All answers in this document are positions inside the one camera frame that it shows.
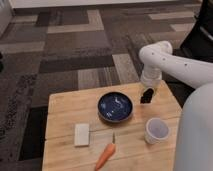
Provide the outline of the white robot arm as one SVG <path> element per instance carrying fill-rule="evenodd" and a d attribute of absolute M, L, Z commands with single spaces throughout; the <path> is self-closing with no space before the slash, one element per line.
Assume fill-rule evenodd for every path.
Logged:
<path fill-rule="evenodd" d="M 139 50 L 141 83 L 156 88 L 167 73 L 194 88 L 180 116 L 173 171 L 213 171 L 213 63 L 175 56 L 168 41 Z"/>

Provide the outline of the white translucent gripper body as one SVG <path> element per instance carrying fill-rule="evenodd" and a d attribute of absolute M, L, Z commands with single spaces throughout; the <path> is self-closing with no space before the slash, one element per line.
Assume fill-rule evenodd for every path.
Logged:
<path fill-rule="evenodd" d="M 140 78 L 140 81 L 145 88 L 152 88 L 152 89 L 156 89 L 158 85 L 160 84 L 161 80 L 162 80 L 162 77 L 153 79 L 153 78 L 147 78 L 144 75 L 142 75 Z"/>

